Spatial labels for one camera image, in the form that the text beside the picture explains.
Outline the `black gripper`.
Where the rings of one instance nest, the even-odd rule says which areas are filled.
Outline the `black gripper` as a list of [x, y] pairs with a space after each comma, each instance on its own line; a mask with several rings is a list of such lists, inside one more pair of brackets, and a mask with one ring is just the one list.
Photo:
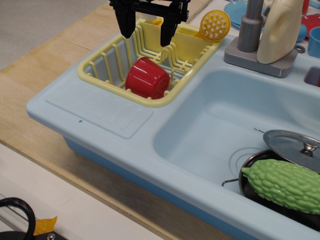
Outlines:
[[109, 5], [115, 11], [120, 33], [130, 38], [136, 28], [136, 12], [163, 17], [160, 29], [160, 45], [171, 43], [178, 24], [189, 18], [189, 0], [110, 0]]

